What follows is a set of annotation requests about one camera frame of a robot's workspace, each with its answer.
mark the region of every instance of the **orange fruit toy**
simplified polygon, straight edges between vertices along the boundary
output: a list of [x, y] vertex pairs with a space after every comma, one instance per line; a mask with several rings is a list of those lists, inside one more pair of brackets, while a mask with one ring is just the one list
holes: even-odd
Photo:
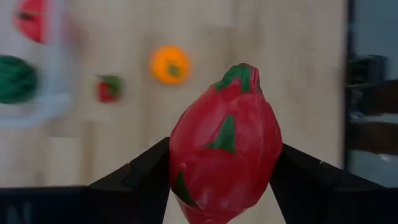
[[188, 78], [190, 65], [187, 56], [180, 48], [162, 47], [153, 54], [150, 68], [160, 82], [178, 85]]

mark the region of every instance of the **light wood surface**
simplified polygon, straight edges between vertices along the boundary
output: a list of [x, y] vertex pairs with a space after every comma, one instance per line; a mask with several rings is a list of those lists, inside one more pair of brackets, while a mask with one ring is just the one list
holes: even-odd
[[[1, 185], [87, 184], [112, 172], [168, 136], [183, 110], [239, 62], [259, 67], [284, 142], [340, 165], [343, 0], [71, 3], [82, 39], [73, 108], [40, 127], [0, 130]], [[192, 61], [182, 86], [150, 75], [148, 58], [163, 45], [181, 47]], [[114, 105], [95, 98], [95, 74], [107, 72], [125, 81], [125, 95]], [[16, 142], [18, 150], [10, 150]], [[164, 222], [187, 223], [173, 195]], [[232, 221], [283, 222], [271, 188]]]

